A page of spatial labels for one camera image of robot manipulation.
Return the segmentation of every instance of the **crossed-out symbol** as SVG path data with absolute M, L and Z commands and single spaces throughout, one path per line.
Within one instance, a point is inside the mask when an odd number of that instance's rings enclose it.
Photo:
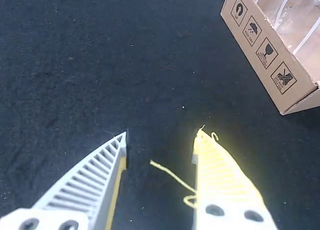
M 286 69 L 283 70 L 283 74 L 279 73 L 277 76 L 280 80 L 282 80 L 283 85 L 287 85 L 290 80 L 294 78 L 291 73 L 286 74 Z

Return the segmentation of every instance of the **black carpet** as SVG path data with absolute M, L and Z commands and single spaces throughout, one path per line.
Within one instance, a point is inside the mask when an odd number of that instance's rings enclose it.
M 206 124 L 280 230 L 317 230 L 320 109 L 281 116 L 220 17 L 224 0 L 0 0 L 0 215 L 29 208 L 130 133 L 114 230 L 187 230 Z

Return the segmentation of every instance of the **black fabric surface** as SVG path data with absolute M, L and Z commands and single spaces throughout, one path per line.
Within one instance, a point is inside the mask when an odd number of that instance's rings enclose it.
M 319 229 L 320 109 L 278 113 L 223 1 L 0 0 L 0 215 L 128 129 L 113 229 L 191 229 L 190 193 L 149 160 L 193 185 L 206 124 L 280 230 Z

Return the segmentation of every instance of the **yellow thread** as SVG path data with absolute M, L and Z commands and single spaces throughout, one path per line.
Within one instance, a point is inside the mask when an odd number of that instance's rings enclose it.
M 163 167 L 162 165 L 154 162 L 153 160 L 150 160 L 150 164 L 154 167 L 156 167 L 157 169 L 160 169 L 164 172 L 166 172 L 167 174 L 169 174 L 171 177 L 173 177 L 178 183 L 180 183 L 182 186 L 184 186 L 186 189 L 190 190 L 193 193 L 197 193 L 196 190 L 194 188 L 192 188 L 191 186 L 189 186 L 188 184 L 186 184 L 181 178 L 179 178 L 177 175 L 175 175 L 171 170 Z
M 211 137 L 214 140 L 219 140 L 219 137 L 217 136 L 217 134 L 215 132 L 211 133 Z M 161 164 L 158 164 L 156 162 L 154 162 L 153 160 L 150 160 L 150 164 L 154 167 L 156 167 L 157 169 L 160 169 L 164 172 L 166 172 L 167 174 L 169 174 L 171 177 L 173 177 L 178 183 L 180 183 L 182 186 L 184 186 L 186 189 L 190 190 L 191 192 L 197 194 L 196 190 L 194 188 L 192 188 L 191 186 L 189 186 L 188 184 L 186 184 L 181 178 L 179 178 L 176 174 L 174 174 L 171 170 L 169 170 L 168 168 L 162 166 Z M 187 205 L 190 208 L 196 209 L 197 208 L 197 203 L 193 203 L 191 202 L 191 200 L 196 200 L 197 196 L 196 195 L 190 195 L 190 196 L 185 196 L 183 198 L 183 202 L 185 205 Z
M 212 133 L 211 133 L 211 138 L 219 141 L 219 137 L 218 137 L 218 135 L 217 135 L 215 132 L 212 132 Z
M 196 200 L 197 199 L 197 197 L 196 197 L 196 195 L 190 195 L 190 196 L 185 196 L 184 198 L 183 198 L 183 202 L 184 202 L 184 204 L 185 205 L 187 205 L 188 207 L 190 207 L 190 208 L 193 208 L 193 209 L 196 209 L 197 208 L 197 204 L 196 203 L 192 203 L 190 200 Z

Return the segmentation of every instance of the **printed icon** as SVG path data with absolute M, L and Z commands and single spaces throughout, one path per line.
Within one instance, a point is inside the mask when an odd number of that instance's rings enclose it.
M 287 92 L 297 82 L 296 78 L 284 62 L 282 62 L 278 69 L 271 75 L 271 79 L 274 81 L 281 94 Z
M 280 80 L 282 80 L 283 85 L 287 85 L 290 80 L 294 78 L 291 73 L 286 74 L 286 69 L 283 69 L 283 74 L 279 73 L 277 76 Z
M 241 16 L 244 12 L 244 5 L 239 3 L 237 6 L 236 6 L 236 13 L 238 14 L 238 16 Z
M 267 69 L 278 56 L 278 52 L 271 44 L 269 39 L 265 38 L 259 49 L 256 51 L 256 55 L 258 56 L 265 69 Z
M 248 40 L 251 46 L 255 44 L 261 32 L 262 30 L 260 26 L 256 22 L 255 18 L 251 16 L 243 30 L 243 34 L 245 35 L 246 39 Z
M 234 4 L 235 5 L 231 10 L 231 15 L 238 26 L 240 26 L 247 13 L 248 8 L 245 6 L 242 0 L 236 0 Z
M 256 26 L 256 24 L 255 23 L 250 23 L 250 26 L 251 26 L 251 28 L 249 28 L 248 30 L 249 30 L 249 32 L 250 33 L 255 33 L 255 34 L 258 34 L 258 27 Z
M 271 55 L 274 52 L 274 49 L 271 47 L 270 44 L 267 44 L 265 47 L 265 54 L 264 57 L 266 57 L 266 55 Z

